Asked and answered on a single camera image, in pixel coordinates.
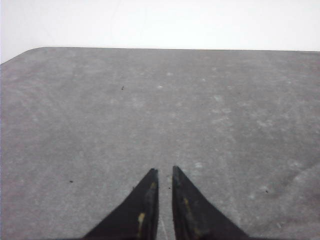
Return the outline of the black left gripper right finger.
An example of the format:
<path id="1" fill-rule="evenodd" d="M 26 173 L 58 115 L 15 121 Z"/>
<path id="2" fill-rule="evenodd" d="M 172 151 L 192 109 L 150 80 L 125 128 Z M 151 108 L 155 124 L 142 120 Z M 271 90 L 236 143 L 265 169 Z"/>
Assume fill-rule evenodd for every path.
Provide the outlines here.
<path id="1" fill-rule="evenodd" d="M 172 214 L 177 240 L 246 240 L 248 235 L 215 208 L 185 173 L 172 168 Z"/>

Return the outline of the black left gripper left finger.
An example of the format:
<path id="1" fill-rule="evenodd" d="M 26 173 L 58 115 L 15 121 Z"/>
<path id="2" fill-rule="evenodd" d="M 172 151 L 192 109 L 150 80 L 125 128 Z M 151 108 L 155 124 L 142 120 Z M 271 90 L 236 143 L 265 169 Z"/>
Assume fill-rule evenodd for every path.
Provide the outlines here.
<path id="1" fill-rule="evenodd" d="M 150 169 L 125 200 L 84 240 L 155 240 L 159 221 L 158 171 Z"/>

